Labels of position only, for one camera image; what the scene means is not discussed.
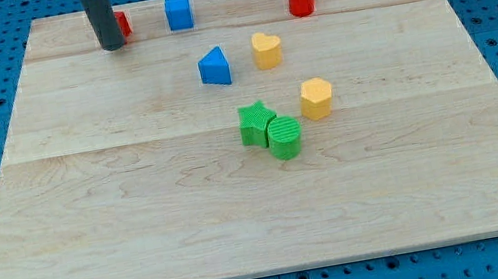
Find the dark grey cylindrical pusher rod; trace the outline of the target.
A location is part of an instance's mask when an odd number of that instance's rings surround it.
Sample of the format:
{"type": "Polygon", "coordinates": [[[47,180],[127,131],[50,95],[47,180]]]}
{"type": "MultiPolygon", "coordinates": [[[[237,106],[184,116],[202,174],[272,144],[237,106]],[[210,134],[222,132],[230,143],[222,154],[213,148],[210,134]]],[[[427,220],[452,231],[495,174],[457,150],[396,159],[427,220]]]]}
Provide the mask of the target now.
{"type": "Polygon", "coordinates": [[[101,48],[105,51],[114,51],[125,46],[126,38],[109,0],[80,0],[80,3],[101,48]]]}

